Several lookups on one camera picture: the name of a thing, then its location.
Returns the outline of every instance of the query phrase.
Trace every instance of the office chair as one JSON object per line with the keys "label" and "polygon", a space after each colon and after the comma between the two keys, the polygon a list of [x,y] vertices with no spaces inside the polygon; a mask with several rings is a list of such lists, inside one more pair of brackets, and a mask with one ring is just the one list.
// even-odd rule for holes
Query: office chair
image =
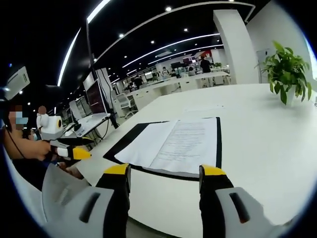
{"label": "office chair", "polygon": [[121,109],[129,109],[129,112],[124,116],[125,119],[127,119],[129,115],[134,115],[138,112],[137,110],[132,110],[132,108],[136,106],[134,100],[129,100],[125,93],[117,95],[117,100],[120,103]]}

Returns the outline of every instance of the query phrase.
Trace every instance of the green leaves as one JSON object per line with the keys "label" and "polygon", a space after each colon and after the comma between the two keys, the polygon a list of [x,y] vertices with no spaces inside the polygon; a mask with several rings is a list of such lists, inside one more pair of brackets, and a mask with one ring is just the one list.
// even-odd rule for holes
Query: green leaves
{"label": "green leaves", "polygon": [[294,52],[291,48],[289,48],[289,47],[285,47],[285,48],[288,50],[289,53],[291,53],[292,55],[294,54]]}
{"label": "green leaves", "polygon": [[285,53],[284,48],[277,41],[273,41],[273,44],[278,52]]}
{"label": "green leaves", "polygon": [[284,87],[282,86],[282,87],[280,87],[280,89],[281,89],[281,101],[286,105],[286,103],[287,103],[287,95],[286,95],[286,92],[285,92],[285,90],[284,90]]}
{"label": "green leaves", "polygon": [[272,83],[272,81],[269,82],[269,89],[270,89],[271,92],[273,93],[273,83]]}
{"label": "green leaves", "polygon": [[308,100],[309,100],[312,96],[312,85],[309,82],[307,83],[307,89],[308,89]]}
{"label": "green leaves", "polygon": [[306,86],[302,80],[299,80],[299,83],[301,85],[301,90],[303,91],[303,95],[302,95],[302,101],[303,101],[306,96]]}
{"label": "green leaves", "polygon": [[280,43],[273,41],[276,48],[275,54],[267,56],[264,61],[263,72],[267,72],[270,91],[280,94],[281,101],[287,103],[287,92],[295,88],[295,96],[302,96],[305,99],[306,92],[308,99],[312,95],[312,86],[306,81],[305,70],[310,65],[301,56],[295,56],[290,47],[283,47]]}
{"label": "green leaves", "polygon": [[281,88],[281,85],[279,84],[279,82],[276,82],[276,85],[275,85],[275,87],[274,87],[274,91],[275,91],[276,94],[279,93],[280,88]]}

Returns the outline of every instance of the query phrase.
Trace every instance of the white desk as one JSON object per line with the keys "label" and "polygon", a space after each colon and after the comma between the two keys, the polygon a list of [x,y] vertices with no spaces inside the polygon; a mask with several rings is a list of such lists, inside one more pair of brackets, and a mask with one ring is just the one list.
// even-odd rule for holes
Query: white desk
{"label": "white desk", "polygon": [[97,128],[100,124],[105,122],[107,119],[109,119],[110,113],[97,113],[92,114],[87,117],[81,118],[78,120],[78,123],[81,124],[81,128],[74,132],[73,129],[71,129],[69,132],[65,133],[65,136],[69,136],[72,133],[75,133],[76,136],[85,136],[95,128]]}
{"label": "white desk", "polygon": [[202,78],[213,78],[213,77],[220,77],[220,76],[228,76],[229,74],[224,71],[219,72],[210,72],[210,73],[202,73],[197,74],[194,76],[188,76],[188,77],[182,77],[182,78],[168,78],[165,80],[160,80],[157,82],[151,83],[150,86],[133,91],[127,96],[133,96],[134,102],[138,108],[138,110],[141,110],[143,107],[148,105],[150,102],[154,101],[156,98],[169,94],[171,91],[174,91],[175,88],[172,88],[172,85],[180,84],[181,91],[187,91],[187,90],[194,90],[201,88],[201,84],[199,83],[199,80]]}
{"label": "white desk", "polygon": [[[184,109],[213,110],[184,114]],[[95,185],[115,163],[103,155],[141,122],[182,117],[221,119],[222,169],[264,207],[275,224],[293,218],[317,178],[317,107],[312,102],[283,106],[268,84],[230,85],[162,96],[140,110],[96,146],[78,169]],[[158,231],[202,237],[199,183],[132,169],[129,216]]]}

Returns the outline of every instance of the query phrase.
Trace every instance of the document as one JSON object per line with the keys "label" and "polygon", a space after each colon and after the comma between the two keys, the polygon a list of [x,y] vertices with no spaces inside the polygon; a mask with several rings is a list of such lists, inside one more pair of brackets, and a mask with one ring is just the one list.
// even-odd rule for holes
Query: document
{"label": "document", "polygon": [[124,163],[149,168],[176,122],[149,124],[115,158]]}
{"label": "document", "polygon": [[215,166],[216,156],[216,118],[179,120],[150,168],[198,174],[201,164]]}
{"label": "document", "polygon": [[216,118],[150,124],[115,155],[124,163],[193,174],[201,164],[215,166],[216,156]]}

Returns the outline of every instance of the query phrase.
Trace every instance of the monitor screen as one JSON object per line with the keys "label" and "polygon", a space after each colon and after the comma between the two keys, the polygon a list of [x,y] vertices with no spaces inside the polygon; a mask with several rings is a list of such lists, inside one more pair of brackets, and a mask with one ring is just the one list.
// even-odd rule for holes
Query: monitor screen
{"label": "monitor screen", "polygon": [[86,93],[92,113],[105,113],[106,111],[100,94],[98,81],[95,81],[93,85],[86,90]]}

